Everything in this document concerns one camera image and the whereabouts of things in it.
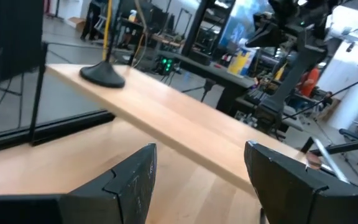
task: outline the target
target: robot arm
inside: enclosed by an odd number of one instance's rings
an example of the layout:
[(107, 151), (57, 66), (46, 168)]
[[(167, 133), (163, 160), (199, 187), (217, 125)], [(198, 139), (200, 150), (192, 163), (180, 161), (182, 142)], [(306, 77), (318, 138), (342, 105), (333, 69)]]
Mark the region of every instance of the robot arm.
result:
[(294, 0), (268, 0), (274, 13), (255, 14), (256, 32), (246, 43), (247, 47), (279, 47), (286, 45), (286, 51), (297, 51), (285, 81), (277, 91), (260, 102), (256, 109), (257, 129), (268, 133), (270, 128), (279, 125), (285, 98), (296, 87), (302, 74), (310, 71), (327, 55), (324, 43), (327, 17), (333, 9), (351, 0), (309, 0), (302, 6)]

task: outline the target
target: wooden table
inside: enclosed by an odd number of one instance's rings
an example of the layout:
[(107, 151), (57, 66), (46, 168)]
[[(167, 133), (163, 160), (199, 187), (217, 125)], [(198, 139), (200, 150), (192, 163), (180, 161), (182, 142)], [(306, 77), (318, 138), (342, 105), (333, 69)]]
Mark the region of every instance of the wooden table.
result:
[(255, 224), (260, 204), (213, 173), (116, 118), (71, 136), (0, 151), (0, 194), (67, 193), (150, 142), (157, 179), (148, 224)]
[(166, 38), (164, 38), (164, 36), (162, 35), (157, 35), (157, 34), (153, 34), (152, 35), (152, 39), (153, 40), (156, 40), (158, 42), (161, 42), (163, 44), (168, 44), (168, 45), (171, 45), (172, 47), (176, 47), (176, 48), (179, 48), (181, 47), (183, 44), (182, 43), (176, 43), (174, 41), (169, 41), (167, 40)]
[(244, 164), (246, 141), (256, 140), (289, 157), (297, 154), (297, 150), (290, 146), (136, 69), (115, 66), (117, 73), (125, 77), (126, 85), (123, 89), (110, 89), (83, 80), (78, 75), (82, 66), (49, 65), (47, 73), (248, 193), (254, 194), (254, 189)]

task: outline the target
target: yellow bottle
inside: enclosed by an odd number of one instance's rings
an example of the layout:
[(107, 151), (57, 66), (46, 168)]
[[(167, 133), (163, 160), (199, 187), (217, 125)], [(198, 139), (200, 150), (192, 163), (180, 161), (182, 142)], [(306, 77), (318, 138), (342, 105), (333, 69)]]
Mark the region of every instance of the yellow bottle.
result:
[(131, 10), (131, 15), (129, 16), (128, 20), (131, 22), (136, 22), (136, 14), (137, 14), (136, 10)]

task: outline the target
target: electronic equipment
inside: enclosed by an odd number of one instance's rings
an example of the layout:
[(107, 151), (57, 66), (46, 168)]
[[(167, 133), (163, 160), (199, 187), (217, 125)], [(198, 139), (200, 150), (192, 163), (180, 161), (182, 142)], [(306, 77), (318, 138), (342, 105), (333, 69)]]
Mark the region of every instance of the electronic equipment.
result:
[(253, 15), (263, 11), (272, 11), (267, 0), (236, 0), (218, 45), (236, 50), (242, 38), (248, 39), (255, 32)]
[(42, 1), (0, 0), (0, 82), (39, 66), (43, 12)]
[(145, 223), (156, 169), (149, 144), (68, 194), (1, 195), (0, 223)]
[(161, 55), (158, 57), (153, 71), (159, 75), (169, 75), (173, 70), (173, 63), (172, 58)]
[(248, 141), (249, 179), (271, 224), (358, 223), (358, 187)]
[[(291, 70), (277, 91), (262, 100), (255, 111), (257, 129), (264, 133), (280, 125), (283, 102), (299, 82), (302, 74), (309, 72), (325, 59), (328, 48), (324, 39), (327, 16), (334, 7), (348, 0), (309, 0), (302, 6), (298, 1), (269, 0), (274, 13), (256, 13), (254, 25), (257, 31), (246, 47), (280, 47), (287, 52), (297, 52)], [(285, 63), (283, 57), (272, 71), (275, 74)]]

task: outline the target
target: black stand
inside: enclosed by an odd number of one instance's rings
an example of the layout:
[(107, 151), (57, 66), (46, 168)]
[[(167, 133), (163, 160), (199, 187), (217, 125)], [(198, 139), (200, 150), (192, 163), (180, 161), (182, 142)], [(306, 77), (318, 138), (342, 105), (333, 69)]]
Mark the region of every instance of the black stand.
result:
[(109, 88), (124, 87), (125, 79), (117, 74), (117, 72), (114, 70), (114, 68), (109, 62), (113, 42), (114, 42), (114, 34), (112, 33), (106, 59), (98, 63), (97, 65), (81, 68), (80, 70), (81, 77), (83, 77), (85, 80), (88, 80), (91, 83), (104, 87), (109, 87)]
[(196, 88), (191, 88), (188, 90), (183, 90), (182, 93), (187, 93), (189, 91), (195, 91), (195, 90), (200, 90), (200, 89), (204, 89), (204, 93), (203, 93), (203, 97), (201, 98), (201, 102), (204, 101), (205, 96), (208, 94), (209, 91), (212, 90), (212, 87), (216, 84), (216, 82), (214, 80), (210, 80), (209, 78), (205, 79), (205, 84), (204, 86), (201, 87), (196, 87)]
[(50, 18), (57, 18), (57, 19), (61, 19), (63, 20), (63, 18), (59, 17), (59, 7), (60, 7), (60, 0), (57, 0), (56, 2), (56, 10), (55, 10), (55, 14), (52, 14), (52, 13), (47, 13), (47, 17), (50, 17)]

